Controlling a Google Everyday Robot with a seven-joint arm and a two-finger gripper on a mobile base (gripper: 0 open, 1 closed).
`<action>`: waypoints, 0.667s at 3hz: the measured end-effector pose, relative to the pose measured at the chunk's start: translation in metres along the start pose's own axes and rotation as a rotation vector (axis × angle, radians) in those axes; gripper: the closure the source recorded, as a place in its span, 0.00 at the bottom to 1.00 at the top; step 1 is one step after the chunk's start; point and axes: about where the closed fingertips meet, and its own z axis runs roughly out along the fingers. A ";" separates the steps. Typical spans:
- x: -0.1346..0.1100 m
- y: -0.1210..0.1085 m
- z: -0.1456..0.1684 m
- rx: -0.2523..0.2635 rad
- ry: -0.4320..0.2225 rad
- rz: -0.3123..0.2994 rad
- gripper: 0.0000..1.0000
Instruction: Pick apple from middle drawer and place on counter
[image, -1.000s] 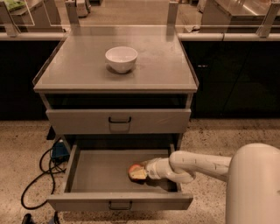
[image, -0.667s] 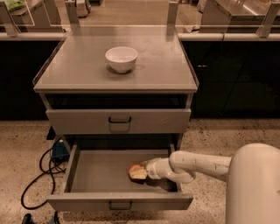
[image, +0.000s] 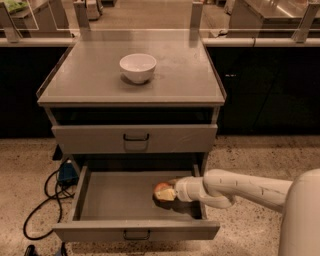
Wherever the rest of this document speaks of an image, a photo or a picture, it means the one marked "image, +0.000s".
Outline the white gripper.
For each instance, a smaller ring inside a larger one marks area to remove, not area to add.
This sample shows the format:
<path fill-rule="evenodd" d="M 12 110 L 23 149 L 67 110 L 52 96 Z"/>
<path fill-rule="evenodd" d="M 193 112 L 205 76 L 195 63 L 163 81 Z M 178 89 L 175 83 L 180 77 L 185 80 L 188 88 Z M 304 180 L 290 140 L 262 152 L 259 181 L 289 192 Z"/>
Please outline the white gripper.
<path fill-rule="evenodd" d="M 172 188 L 155 191 L 154 196 L 158 201 L 174 201 L 176 196 L 182 202 L 199 201 L 201 198 L 203 182 L 200 177 L 171 179 L 168 184 L 174 186 L 175 191 Z"/>

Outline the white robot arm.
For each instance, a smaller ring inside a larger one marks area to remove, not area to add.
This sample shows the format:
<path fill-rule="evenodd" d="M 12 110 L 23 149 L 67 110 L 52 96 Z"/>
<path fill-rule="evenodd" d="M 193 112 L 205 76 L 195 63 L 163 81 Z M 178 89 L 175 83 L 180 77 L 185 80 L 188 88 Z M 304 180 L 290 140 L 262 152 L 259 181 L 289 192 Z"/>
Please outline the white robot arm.
<path fill-rule="evenodd" d="M 228 208 L 237 196 L 282 214 L 278 256 L 320 256 L 320 170 L 293 181 L 211 169 L 202 177 L 183 177 L 157 184 L 156 200 L 199 201 Z"/>

